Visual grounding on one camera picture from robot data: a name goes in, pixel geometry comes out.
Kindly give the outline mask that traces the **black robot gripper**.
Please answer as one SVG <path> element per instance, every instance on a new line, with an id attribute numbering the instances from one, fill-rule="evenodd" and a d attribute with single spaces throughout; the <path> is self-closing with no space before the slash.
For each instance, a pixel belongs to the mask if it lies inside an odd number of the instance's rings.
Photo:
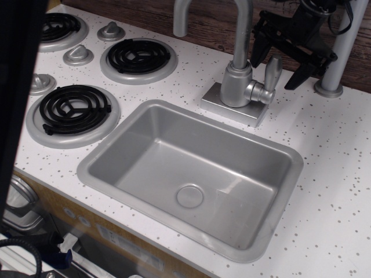
<path id="1" fill-rule="evenodd" d="M 262 10 L 253 27 L 252 67 L 257 68 L 275 47 L 300 64 L 286 83 L 286 90 L 297 89 L 311 75 L 322 76 L 337 55 L 319 31 L 335 11 L 334 2 L 300 2 L 292 17 Z"/>

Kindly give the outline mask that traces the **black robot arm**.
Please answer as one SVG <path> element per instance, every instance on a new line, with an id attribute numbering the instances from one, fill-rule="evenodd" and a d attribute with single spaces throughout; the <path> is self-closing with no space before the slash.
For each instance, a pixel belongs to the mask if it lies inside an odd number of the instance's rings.
<path id="1" fill-rule="evenodd" d="M 322 40 L 319 30 L 324 22 L 331 25 L 330 17 L 337 5 L 344 5 L 353 19 L 348 1 L 300 1 L 292 17 L 261 11 L 253 27 L 251 65 L 256 68 L 275 47 L 300 64 L 285 85 L 286 90 L 298 88 L 311 76 L 323 76 L 337 60 L 337 54 Z"/>

